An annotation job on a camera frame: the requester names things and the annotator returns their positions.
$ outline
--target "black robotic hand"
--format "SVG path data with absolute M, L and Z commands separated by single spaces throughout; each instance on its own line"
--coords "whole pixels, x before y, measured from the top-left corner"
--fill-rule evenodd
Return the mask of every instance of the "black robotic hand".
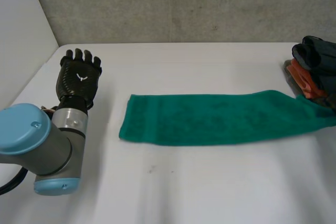
M 83 60 L 83 53 L 77 48 L 73 58 L 72 50 L 67 50 L 60 62 L 61 70 L 57 79 L 56 93 L 60 101 L 64 97 L 83 98 L 87 109 L 90 109 L 93 106 L 102 72 L 101 60 L 95 56 L 92 62 L 92 54 L 88 50 L 85 50 L 84 54 Z

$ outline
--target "light blue cap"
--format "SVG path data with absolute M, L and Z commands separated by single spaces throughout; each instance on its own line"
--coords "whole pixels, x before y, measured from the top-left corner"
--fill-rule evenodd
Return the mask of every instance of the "light blue cap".
M 18 155 L 48 137 L 51 120 L 35 105 L 21 103 L 0 111 L 0 154 Z
M 34 191 L 45 196 L 72 194 L 79 187 L 80 178 L 51 178 L 34 182 Z

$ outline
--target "gray concrete wall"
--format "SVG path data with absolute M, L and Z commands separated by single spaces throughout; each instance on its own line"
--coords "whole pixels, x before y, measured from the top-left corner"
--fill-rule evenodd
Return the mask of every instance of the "gray concrete wall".
M 40 0 L 60 45 L 336 41 L 336 0 Z

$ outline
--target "white wall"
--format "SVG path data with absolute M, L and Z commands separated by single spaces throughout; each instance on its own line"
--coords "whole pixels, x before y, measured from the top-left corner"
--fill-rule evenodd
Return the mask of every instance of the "white wall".
M 0 109 L 57 48 L 38 0 L 0 0 Z

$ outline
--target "black cable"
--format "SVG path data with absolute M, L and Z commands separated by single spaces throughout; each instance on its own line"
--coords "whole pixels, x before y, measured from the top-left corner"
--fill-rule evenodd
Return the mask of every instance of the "black cable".
M 21 184 L 21 182 L 25 179 L 27 172 L 28 170 L 22 167 L 20 171 L 15 175 L 15 177 L 12 178 L 11 181 L 9 181 L 6 185 L 0 187 L 0 195 L 8 193 L 19 184 Z

